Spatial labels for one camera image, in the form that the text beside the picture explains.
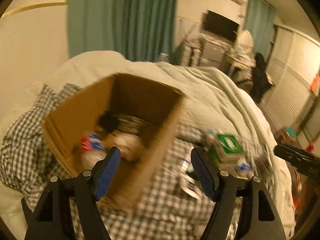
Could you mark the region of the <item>green medicine box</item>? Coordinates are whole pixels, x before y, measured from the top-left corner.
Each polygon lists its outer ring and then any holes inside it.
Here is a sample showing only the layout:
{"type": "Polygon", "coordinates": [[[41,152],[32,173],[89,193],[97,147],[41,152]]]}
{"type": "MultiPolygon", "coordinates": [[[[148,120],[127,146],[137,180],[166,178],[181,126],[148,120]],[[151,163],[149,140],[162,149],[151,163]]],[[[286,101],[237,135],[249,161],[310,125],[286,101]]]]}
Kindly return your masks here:
{"type": "Polygon", "coordinates": [[[236,163],[245,156],[245,152],[234,135],[218,133],[209,143],[208,155],[217,163],[236,163]]]}

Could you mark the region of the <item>blue Vinda tissue pack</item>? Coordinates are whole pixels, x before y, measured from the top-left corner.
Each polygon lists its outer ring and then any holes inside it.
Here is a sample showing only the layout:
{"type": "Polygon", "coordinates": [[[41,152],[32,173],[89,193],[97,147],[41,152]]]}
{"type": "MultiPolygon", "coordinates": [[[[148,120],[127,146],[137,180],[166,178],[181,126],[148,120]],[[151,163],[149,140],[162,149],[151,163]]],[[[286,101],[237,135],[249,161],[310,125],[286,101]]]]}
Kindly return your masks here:
{"type": "Polygon", "coordinates": [[[252,169],[247,164],[237,165],[235,170],[237,171],[238,175],[244,179],[250,180],[254,176],[252,169]]]}

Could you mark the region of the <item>teal curtain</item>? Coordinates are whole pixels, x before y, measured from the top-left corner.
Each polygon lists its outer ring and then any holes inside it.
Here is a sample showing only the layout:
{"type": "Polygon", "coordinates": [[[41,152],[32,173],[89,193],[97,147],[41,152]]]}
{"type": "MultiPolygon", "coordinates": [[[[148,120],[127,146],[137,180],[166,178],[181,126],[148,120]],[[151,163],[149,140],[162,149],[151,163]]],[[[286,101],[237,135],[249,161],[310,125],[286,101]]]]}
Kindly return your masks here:
{"type": "Polygon", "coordinates": [[[111,50],[130,61],[174,58],[177,0],[67,0],[69,55],[111,50]]]}
{"type": "Polygon", "coordinates": [[[274,25],[275,8],[265,0],[248,0],[244,29],[252,35],[254,53],[267,59],[274,25]]]}

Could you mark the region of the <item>black clothing on chair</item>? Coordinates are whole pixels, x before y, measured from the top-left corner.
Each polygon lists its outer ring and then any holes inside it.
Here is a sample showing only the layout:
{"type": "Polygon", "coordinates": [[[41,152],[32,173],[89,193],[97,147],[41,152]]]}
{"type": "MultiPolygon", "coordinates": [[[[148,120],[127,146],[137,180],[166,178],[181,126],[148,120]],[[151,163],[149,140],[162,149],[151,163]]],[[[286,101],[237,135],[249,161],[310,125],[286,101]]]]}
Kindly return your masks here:
{"type": "Polygon", "coordinates": [[[274,86],[273,81],[266,73],[267,64],[261,53],[256,53],[255,67],[252,69],[252,81],[253,87],[250,92],[250,96],[253,101],[259,104],[263,98],[263,95],[274,86]]]}

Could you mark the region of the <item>cream knitted blanket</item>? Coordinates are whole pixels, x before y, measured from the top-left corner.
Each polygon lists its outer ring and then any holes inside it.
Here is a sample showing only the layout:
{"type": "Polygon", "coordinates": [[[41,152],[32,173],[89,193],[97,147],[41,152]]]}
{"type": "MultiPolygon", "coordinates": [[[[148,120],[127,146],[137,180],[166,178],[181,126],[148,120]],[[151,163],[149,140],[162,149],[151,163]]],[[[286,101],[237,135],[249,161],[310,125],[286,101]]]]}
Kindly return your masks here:
{"type": "Polygon", "coordinates": [[[221,71],[165,62],[132,62],[115,51],[91,51],[71,58],[44,81],[33,83],[25,96],[33,103],[44,85],[59,92],[67,83],[85,87],[115,73],[141,76],[175,87],[186,96],[183,122],[239,135],[248,152],[248,162],[265,180],[275,201],[286,237],[293,236],[295,210],[287,164],[274,155],[276,140],[261,110],[221,71]]]}

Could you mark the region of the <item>red blue labelled bottle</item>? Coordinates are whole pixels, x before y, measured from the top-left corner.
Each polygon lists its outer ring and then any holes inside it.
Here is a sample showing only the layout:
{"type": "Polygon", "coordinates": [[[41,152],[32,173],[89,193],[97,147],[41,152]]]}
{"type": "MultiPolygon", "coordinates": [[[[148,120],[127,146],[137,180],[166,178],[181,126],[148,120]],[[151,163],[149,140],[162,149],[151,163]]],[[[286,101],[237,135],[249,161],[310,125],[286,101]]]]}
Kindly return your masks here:
{"type": "Polygon", "coordinates": [[[81,138],[81,163],[86,170],[91,170],[98,161],[106,157],[106,151],[99,135],[88,133],[81,138]]]}

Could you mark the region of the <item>brown cardboard box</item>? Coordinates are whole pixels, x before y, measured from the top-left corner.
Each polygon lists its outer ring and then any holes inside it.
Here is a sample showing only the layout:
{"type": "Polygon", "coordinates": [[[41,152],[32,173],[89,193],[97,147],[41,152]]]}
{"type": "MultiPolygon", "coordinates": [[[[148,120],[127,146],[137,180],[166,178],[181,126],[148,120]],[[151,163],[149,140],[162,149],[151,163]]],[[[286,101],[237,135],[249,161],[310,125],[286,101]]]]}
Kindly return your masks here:
{"type": "Polygon", "coordinates": [[[185,96],[170,85],[130,74],[113,74],[80,90],[43,123],[43,135],[70,176],[85,168],[81,139],[96,133],[121,161],[101,206],[130,212],[163,162],[176,136],[185,96]]]}

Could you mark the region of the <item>checkered bed sheet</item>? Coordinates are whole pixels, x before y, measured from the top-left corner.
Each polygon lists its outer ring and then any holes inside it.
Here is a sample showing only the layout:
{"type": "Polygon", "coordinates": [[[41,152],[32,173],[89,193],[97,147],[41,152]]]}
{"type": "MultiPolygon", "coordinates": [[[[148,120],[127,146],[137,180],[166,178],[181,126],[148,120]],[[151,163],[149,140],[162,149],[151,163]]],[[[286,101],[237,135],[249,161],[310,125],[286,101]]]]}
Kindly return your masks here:
{"type": "MultiPolygon", "coordinates": [[[[1,181],[20,192],[30,209],[35,208],[51,176],[67,178],[44,140],[42,123],[50,111],[79,89],[68,83],[55,92],[44,85],[24,113],[12,113],[1,123],[1,181]]],[[[144,187],[135,211],[100,210],[112,239],[195,239],[196,229],[208,222],[214,203],[205,196],[195,200],[184,193],[178,172],[191,141],[199,139],[197,127],[180,124],[178,137],[144,187]]]]}

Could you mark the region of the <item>black television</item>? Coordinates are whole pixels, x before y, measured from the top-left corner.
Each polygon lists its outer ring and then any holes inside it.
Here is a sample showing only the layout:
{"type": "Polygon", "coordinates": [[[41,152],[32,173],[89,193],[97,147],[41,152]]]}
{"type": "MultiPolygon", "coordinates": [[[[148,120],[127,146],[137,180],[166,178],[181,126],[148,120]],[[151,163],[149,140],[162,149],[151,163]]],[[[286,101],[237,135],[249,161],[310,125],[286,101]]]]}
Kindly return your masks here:
{"type": "Polygon", "coordinates": [[[203,16],[203,30],[228,41],[236,41],[238,28],[238,23],[213,11],[208,10],[203,16]]]}

